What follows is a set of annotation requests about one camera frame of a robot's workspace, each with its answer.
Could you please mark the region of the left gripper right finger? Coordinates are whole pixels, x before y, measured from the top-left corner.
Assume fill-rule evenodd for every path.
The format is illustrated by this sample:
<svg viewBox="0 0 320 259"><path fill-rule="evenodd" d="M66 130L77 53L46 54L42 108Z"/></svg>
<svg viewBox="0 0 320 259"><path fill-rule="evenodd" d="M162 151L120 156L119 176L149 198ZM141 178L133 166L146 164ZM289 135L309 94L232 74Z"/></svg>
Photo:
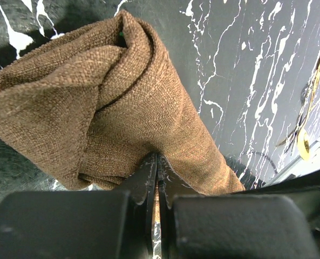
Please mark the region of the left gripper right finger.
<svg viewBox="0 0 320 259"><path fill-rule="evenodd" d="M272 194L202 196L158 156L163 258L320 258L292 199Z"/></svg>

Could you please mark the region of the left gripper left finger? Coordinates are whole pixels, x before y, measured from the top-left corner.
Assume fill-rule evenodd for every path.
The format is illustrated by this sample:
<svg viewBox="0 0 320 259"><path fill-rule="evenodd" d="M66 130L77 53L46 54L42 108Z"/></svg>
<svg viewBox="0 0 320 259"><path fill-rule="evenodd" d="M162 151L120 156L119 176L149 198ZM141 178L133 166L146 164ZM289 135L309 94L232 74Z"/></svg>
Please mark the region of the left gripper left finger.
<svg viewBox="0 0 320 259"><path fill-rule="evenodd" d="M150 258L158 156L113 190L17 192L0 203L0 258Z"/></svg>

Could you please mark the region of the brown cloth napkin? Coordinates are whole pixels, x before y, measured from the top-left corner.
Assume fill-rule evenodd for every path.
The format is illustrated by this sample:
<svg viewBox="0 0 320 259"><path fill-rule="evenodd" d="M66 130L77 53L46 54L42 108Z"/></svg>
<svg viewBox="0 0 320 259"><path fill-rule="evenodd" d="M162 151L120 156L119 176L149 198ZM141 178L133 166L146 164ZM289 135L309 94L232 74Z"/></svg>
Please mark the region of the brown cloth napkin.
<svg viewBox="0 0 320 259"><path fill-rule="evenodd" d="M120 11L0 70L0 139L67 189L112 189L150 152L205 195L243 191L156 31Z"/></svg>

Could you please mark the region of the gold spoon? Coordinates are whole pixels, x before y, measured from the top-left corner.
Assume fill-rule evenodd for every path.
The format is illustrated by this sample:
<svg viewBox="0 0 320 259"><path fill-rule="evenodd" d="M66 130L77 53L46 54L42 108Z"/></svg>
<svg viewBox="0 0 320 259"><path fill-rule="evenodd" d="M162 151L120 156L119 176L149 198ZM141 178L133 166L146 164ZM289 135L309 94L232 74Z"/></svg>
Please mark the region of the gold spoon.
<svg viewBox="0 0 320 259"><path fill-rule="evenodd" d="M309 114L311 111L311 104L309 103L307 113L304 118L301 118L300 124L299 124L299 130L297 135L297 148L300 157L304 161L308 161L310 159L310 148L309 148L309 136L307 134L307 131L305 130L305 125L307 124L309 120Z"/></svg>

